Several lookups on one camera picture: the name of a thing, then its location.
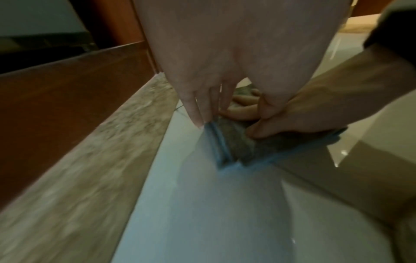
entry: bare skin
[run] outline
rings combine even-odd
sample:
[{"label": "bare skin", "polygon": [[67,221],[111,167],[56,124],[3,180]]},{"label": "bare skin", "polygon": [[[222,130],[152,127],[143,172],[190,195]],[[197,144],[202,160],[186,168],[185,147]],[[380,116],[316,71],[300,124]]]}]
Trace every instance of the bare skin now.
[{"label": "bare skin", "polygon": [[135,0],[150,46],[197,125],[248,77],[270,118],[310,79],[350,0]]},{"label": "bare skin", "polygon": [[[312,79],[282,111],[247,129],[252,138],[283,131],[317,132],[343,128],[381,110],[416,88],[416,69],[407,60],[380,45],[372,45],[332,70]],[[222,111],[234,120],[258,120],[258,91],[234,96],[245,105]]]}]

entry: finger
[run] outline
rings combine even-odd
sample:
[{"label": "finger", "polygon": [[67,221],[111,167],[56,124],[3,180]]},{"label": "finger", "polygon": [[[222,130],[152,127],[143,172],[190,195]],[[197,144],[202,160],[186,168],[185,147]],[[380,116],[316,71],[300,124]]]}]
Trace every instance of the finger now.
[{"label": "finger", "polygon": [[222,110],[226,110],[230,106],[236,85],[227,82],[221,85],[220,107]]},{"label": "finger", "polygon": [[260,90],[254,88],[254,89],[251,90],[251,94],[253,94],[254,96],[260,97],[261,92],[260,92]]},{"label": "finger", "polygon": [[261,119],[246,130],[246,135],[262,139],[284,131],[295,131],[295,119],[291,115],[279,114],[270,119]]},{"label": "finger", "polygon": [[232,120],[258,120],[257,105],[221,110],[220,115]]},{"label": "finger", "polygon": [[288,97],[266,96],[262,94],[259,100],[259,114],[262,119],[269,119],[276,116],[285,107]]},{"label": "finger", "polygon": [[196,92],[196,101],[199,112],[205,123],[212,121],[211,95],[209,89],[202,89]]},{"label": "finger", "polygon": [[234,95],[233,101],[243,106],[255,105],[259,102],[259,97],[247,96],[247,95]]},{"label": "finger", "polygon": [[186,109],[186,112],[189,115],[191,121],[197,126],[202,127],[204,125],[204,121],[201,117],[201,113],[199,112],[198,105],[196,104],[196,100],[194,95],[191,93],[184,97],[179,96],[182,101],[183,106]]},{"label": "finger", "polygon": [[212,108],[212,114],[218,115],[218,105],[220,100],[220,86],[210,88],[211,93],[211,108]]}]

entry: white glossy surface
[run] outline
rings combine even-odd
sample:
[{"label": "white glossy surface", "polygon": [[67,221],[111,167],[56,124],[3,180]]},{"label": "white glossy surface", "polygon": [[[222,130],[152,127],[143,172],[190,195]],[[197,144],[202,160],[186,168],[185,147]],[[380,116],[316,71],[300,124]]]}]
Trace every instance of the white glossy surface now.
[{"label": "white glossy surface", "polygon": [[[359,52],[363,38],[337,36],[320,70]],[[353,129],[352,134],[362,134],[363,129]],[[328,150],[319,151],[326,152],[321,157],[334,168]],[[303,158],[312,156],[290,158],[284,169],[297,173]],[[311,164],[302,177],[314,171]],[[218,174],[203,131],[180,108],[113,263],[394,262],[381,229],[369,217],[275,165]]]}]

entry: dark sleeve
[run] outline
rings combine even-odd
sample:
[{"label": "dark sleeve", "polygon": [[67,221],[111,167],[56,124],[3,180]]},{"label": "dark sleeve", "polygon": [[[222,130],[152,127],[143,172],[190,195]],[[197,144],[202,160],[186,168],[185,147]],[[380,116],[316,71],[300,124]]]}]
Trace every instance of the dark sleeve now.
[{"label": "dark sleeve", "polygon": [[380,44],[416,67],[416,10],[396,11],[388,15],[364,42],[364,48]]}]

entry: hand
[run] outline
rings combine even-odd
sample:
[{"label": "hand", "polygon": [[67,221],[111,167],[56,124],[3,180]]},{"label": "hand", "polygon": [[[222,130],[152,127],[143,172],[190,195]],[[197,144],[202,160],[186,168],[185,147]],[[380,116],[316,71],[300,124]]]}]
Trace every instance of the hand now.
[{"label": "hand", "polygon": [[260,97],[234,96],[245,107],[220,112],[233,120],[258,120],[247,129],[252,138],[283,131],[305,133],[343,128],[381,110],[416,88],[416,69],[390,50],[372,45],[355,57],[312,79],[282,111],[260,119]]},{"label": "hand", "polygon": [[280,111],[319,65],[350,0],[135,0],[135,5],[156,60],[201,126],[219,104],[228,108],[244,77],[267,94],[260,100],[263,118]]}]

